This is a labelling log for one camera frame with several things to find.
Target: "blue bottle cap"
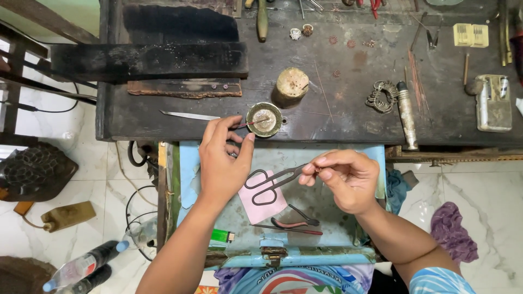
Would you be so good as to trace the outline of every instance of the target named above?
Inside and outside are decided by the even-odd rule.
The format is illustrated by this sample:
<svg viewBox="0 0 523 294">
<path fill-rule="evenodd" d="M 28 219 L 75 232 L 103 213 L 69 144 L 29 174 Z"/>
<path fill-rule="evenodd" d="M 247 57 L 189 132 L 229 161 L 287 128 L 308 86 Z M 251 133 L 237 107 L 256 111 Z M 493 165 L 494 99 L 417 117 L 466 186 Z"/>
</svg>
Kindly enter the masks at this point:
<svg viewBox="0 0 523 294">
<path fill-rule="evenodd" d="M 122 252 L 127 248 L 129 248 L 129 241 L 121 241 L 116 245 L 116 251 L 118 252 Z"/>
<path fill-rule="evenodd" d="M 56 282 L 54 280 L 50 280 L 42 286 L 44 292 L 51 292 L 54 288 L 56 288 Z"/>
</svg>

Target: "wooden workbench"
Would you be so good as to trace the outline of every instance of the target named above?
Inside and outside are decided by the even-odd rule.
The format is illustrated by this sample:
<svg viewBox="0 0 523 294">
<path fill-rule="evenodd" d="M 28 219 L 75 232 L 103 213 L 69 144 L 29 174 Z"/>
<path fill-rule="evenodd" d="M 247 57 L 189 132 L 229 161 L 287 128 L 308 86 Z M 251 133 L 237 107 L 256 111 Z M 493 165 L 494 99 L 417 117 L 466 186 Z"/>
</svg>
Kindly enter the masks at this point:
<svg viewBox="0 0 523 294">
<path fill-rule="evenodd" d="M 412 42 L 418 27 L 416 21 L 402 6 L 406 0 L 389 1 L 380 9 L 380 18 L 374 20 L 367 9 L 345 7 L 341 2 L 320 1 L 326 11 L 305 11 L 301 20 L 297 1 L 276 1 L 269 7 L 269 33 L 265 43 L 256 36 L 256 7 L 243 11 L 238 19 L 240 41 L 247 42 L 249 77 L 242 80 L 242 97 L 180 99 L 158 96 L 133 96 L 127 93 L 127 85 L 101 83 L 96 109 L 96 137 L 98 140 L 154 140 L 180 141 L 201 138 L 206 121 L 161 115 L 158 110 L 190 112 L 194 114 L 225 117 L 246 115 L 255 103 L 270 101 L 272 89 L 279 73 L 294 66 L 310 78 L 310 89 L 298 107 L 283 109 L 286 123 L 269 138 L 275 141 L 300 142 L 351 142 L 372 144 L 403 144 L 404 134 L 397 107 L 390 114 L 379 114 L 365 106 L 372 84 L 378 80 L 403 80 L 404 66 L 409 67 L 407 46 Z M 424 120 L 417 109 L 414 93 L 416 132 L 420 145 L 473 145 L 473 146 L 523 146 L 523 117 L 513 103 L 513 129 L 508 133 L 480 132 L 476 128 L 476 102 L 467 96 L 462 87 L 464 53 L 470 52 L 469 77 L 479 74 L 504 74 L 511 81 L 511 97 L 522 97 L 514 66 L 501 67 L 498 53 L 497 20 L 491 21 L 490 46 L 485 49 L 455 47 L 452 28 L 460 22 L 484 24 L 495 10 L 495 1 L 465 0 L 457 9 L 444 12 L 445 25 L 439 34 L 436 50 L 427 49 L 423 30 L 414 53 L 419 61 L 421 80 L 432 121 L 425 110 Z M 334 12 L 333 3 L 341 9 Z M 425 6 L 420 0 L 421 11 L 429 9 L 427 21 L 434 35 L 440 13 Z M 148 34 L 129 32 L 123 25 L 122 2 L 101 2 L 100 39 L 102 43 L 154 43 L 167 39 Z M 313 35 L 298 41 L 289 38 L 291 28 L 301 28 L 309 23 L 314 26 Z M 336 36 L 338 43 L 331 45 L 329 36 Z M 356 40 L 356 47 L 346 47 L 348 39 Z M 362 45 L 374 40 L 374 48 Z M 311 114 L 304 111 L 328 114 L 315 65 L 325 90 L 333 115 Z M 339 78 L 332 72 L 340 70 Z M 240 135 L 247 130 L 239 130 Z"/>
</svg>

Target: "plastic container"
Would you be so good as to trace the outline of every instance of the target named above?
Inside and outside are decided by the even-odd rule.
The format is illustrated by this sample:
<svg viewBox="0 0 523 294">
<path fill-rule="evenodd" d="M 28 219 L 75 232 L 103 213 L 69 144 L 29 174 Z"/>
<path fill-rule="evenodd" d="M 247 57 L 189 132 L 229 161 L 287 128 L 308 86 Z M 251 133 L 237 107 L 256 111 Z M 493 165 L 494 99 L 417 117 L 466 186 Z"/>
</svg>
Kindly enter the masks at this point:
<svg viewBox="0 0 523 294">
<path fill-rule="evenodd" d="M 158 216 L 153 217 L 140 225 L 133 227 L 123 235 L 122 241 L 116 245 L 116 250 L 122 252 L 126 249 L 142 249 L 156 239 Z"/>
<path fill-rule="evenodd" d="M 58 290 L 56 294 L 87 294 L 95 287 L 103 284 L 112 274 L 111 267 L 106 264 L 101 268 L 95 270 L 92 274 L 83 278 L 76 284 L 68 285 L 65 288 Z"/>
<path fill-rule="evenodd" d="M 56 271 L 49 282 L 43 284 L 43 290 L 50 292 L 53 289 L 62 289 L 92 274 L 96 269 L 102 267 L 119 254 L 116 250 L 117 244 L 118 241 L 107 241 L 88 253 L 64 264 Z"/>
</svg>

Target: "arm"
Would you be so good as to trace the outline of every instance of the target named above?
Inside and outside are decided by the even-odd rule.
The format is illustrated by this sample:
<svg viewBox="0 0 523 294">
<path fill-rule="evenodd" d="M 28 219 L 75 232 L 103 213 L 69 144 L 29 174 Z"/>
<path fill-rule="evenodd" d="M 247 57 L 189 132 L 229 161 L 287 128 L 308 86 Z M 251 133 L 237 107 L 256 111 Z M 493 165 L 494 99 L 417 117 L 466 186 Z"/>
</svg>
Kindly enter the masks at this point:
<svg viewBox="0 0 523 294">
<path fill-rule="evenodd" d="M 334 193 L 334 201 L 346 213 L 356 216 L 380 252 L 396 267 L 406 285 L 413 275 L 426 267 L 442 267 L 461 274 L 443 248 L 427 232 L 411 222 L 381 208 L 374 192 L 379 164 L 353 150 L 326 152 L 303 168 L 300 184 L 315 183 L 318 176 Z"/>
<path fill-rule="evenodd" d="M 201 193 L 145 271 L 137 294 L 193 294 L 198 287 L 214 223 L 251 170 L 254 134 L 243 140 L 229 131 L 241 119 L 235 116 L 209 122 L 199 147 Z M 228 145 L 228 139 L 243 142 L 241 152 Z M 238 154 L 237 159 L 228 155 L 233 152 Z"/>
</svg>

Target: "t-shirt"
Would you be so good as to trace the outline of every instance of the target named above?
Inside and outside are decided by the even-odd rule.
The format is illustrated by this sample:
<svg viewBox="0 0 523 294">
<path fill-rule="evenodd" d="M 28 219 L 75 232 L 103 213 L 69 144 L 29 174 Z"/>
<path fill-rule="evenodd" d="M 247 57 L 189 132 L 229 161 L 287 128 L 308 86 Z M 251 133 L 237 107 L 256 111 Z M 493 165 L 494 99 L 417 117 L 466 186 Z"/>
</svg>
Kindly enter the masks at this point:
<svg viewBox="0 0 523 294">
<path fill-rule="evenodd" d="M 366 294 L 372 264 L 347 266 L 293 266 L 283 268 L 222 268 L 214 276 L 218 294 Z M 418 271 L 410 282 L 411 294 L 475 294 L 458 274 L 439 267 Z"/>
</svg>

